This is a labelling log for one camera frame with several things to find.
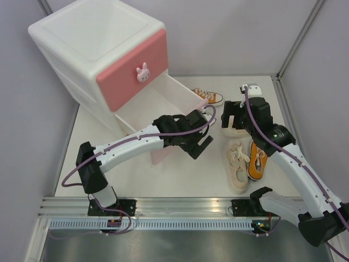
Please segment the light pink drawer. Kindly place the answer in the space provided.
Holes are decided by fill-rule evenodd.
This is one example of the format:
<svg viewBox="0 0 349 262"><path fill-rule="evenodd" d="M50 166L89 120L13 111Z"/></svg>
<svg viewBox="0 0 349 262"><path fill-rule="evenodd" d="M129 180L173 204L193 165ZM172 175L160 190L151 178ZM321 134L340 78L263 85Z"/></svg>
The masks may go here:
<svg viewBox="0 0 349 262"><path fill-rule="evenodd" d="M162 73L115 113L120 128L133 134L162 115L187 115L208 104L166 73Z"/></svg>

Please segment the cream sneaker with laces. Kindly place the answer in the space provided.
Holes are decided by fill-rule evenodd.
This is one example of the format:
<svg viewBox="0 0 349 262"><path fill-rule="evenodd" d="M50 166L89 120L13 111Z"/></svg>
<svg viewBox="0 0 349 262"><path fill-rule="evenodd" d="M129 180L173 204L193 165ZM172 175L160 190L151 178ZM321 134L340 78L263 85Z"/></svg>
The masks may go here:
<svg viewBox="0 0 349 262"><path fill-rule="evenodd" d="M250 162L250 157L245 153L240 140L231 140L227 144L223 160L230 190L237 194L244 193L249 184L247 164Z"/></svg>

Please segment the dark pink drawer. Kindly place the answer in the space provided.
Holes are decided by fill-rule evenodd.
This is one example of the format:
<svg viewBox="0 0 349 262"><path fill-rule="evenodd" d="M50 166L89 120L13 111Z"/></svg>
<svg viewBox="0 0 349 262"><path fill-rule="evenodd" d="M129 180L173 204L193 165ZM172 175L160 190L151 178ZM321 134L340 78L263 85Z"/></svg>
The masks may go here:
<svg viewBox="0 0 349 262"><path fill-rule="evenodd" d="M147 63L149 79L138 82L137 67ZM110 111L116 112L169 66L166 31L161 29L110 65L96 77L96 82Z"/></svg>

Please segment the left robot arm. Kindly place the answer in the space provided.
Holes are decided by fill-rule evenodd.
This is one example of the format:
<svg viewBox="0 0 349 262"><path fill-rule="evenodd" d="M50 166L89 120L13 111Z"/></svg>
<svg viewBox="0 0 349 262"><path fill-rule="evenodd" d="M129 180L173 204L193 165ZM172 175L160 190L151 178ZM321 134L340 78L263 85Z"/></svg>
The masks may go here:
<svg viewBox="0 0 349 262"><path fill-rule="evenodd" d="M105 173L117 165L143 153L178 146L192 159L197 159L213 141L208 135L216 112L195 109L187 115L162 115L146 128L111 144L92 146L83 143L76 159L76 168L86 194L93 196L100 210L114 216L119 200Z"/></svg>

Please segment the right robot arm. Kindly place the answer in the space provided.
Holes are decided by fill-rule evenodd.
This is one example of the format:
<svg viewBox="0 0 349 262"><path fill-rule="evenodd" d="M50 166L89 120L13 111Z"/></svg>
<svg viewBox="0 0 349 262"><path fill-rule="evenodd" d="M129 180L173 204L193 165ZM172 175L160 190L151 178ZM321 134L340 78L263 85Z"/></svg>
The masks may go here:
<svg viewBox="0 0 349 262"><path fill-rule="evenodd" d="M286 174L303 199L303 204L297 204L269 187L262 187L250 194L252 214L260 216L270 212L289 221L314 247L348 229L348 203L321 181L290 131L273 122L270 106L264 98L226 101L221 126L246 130L256 146Z"/></svg>

